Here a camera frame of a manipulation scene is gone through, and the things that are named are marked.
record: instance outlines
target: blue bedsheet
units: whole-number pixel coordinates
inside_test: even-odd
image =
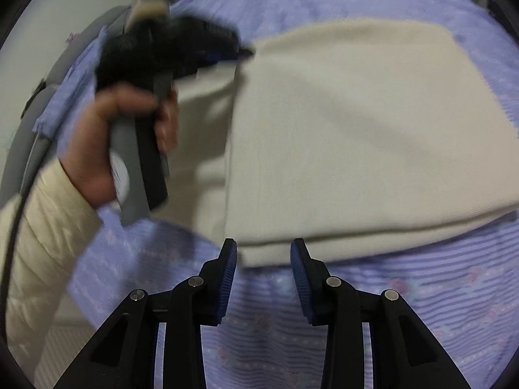
[[[172,11],[221,18],[236,24],[245,40],[334,18],[369,16],[441,24],[469,54],[508,118],[519,127],[519,50],[469,0],[182,0]],[[71,69],[38,123],[41,131],[52,134],[55,119],[63,110],[73,110],[59,133],[59,153],[77,113],[92,99],[92,66],[99,43]],[[219,251],[172,225],[143,221],[123,230],[112,211],[103,209],[100,214],[105,226],[68,287],[94,325],[102,323],[132,289],[168,290],[196,274]],[[519,346],[515,215],[442,243],[329,267],[357,289],[398,290],[473,389],[489,388]],[[238,270],[227,317],[220,327],[202,333],[208,388],[318,388],[325,335],[326,329],[312,328],[303,318],[288,267]],[[366,375],[371,387],[369,369]]]

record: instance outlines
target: cream jacket sleeve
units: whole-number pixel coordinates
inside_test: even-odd
[[[0,212],[0,266],[5,261],[16,195]],[[41,356],[76,260],[101,221],[54,159],[37,177],[20,223],[7,304],[9,348],[29,378]]]

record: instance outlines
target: folded cloth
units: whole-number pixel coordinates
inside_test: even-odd
[[[232,77],[179,89],[158,217],[236,239],[244,265],[287,263],[296,237],[325,261],[400,251],[519,204],[515,129],[440,26],[305,26],[257,42]]]

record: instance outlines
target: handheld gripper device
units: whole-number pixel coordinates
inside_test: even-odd
[[[234,31],[199,18],[170,18],[165,0],[143,0],[130,14],[125,33],[104,44],[95,71],[97,90],[124,81],[164,100],[175,79],[251,55]],[[110,163],[123,226],[149,217],[168,198],[169,168],[157,148],[154,122],[154,115],[120,116],[111,124]]]
[[[358,291],[312,259],[302,239],[290,263],[304,316],[328,325],[321,389],[364,389],[362,323],[369,323],[374,389],[470,389],[427,326],[396,291]]]
[[[164,389],[206,389],[200,326],[227,312],[237,247],[226,239],[217,259],[170,291],[136,289],[79,352],[54,389],[151,389],[159,323],[166,323]]]

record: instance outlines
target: silver screw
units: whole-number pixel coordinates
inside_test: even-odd
[[[142,298],[144,297],[144,291],[142,291],[141,289],[134,289],[131,294],[130,294],[130,298],[133,300],[133,301],[139,301],[141,300]]]
[[[340,287],[342,282],[341,280],[338,278],[338,277],[329,277],[327,280],[326,280],[326,283],[330,286],[330,287]]]
[[[387,290],[386,292],[384,292],[384,295],[390,301],[396,301],[396,300],[398,300],[398,297],[399,297],[398,292],[396,292],[393,289]]]
[[[202,277],[191,277],[189,278],[189,281],[187,282],[191,287],[199,287],[203,284],[203,278]]]

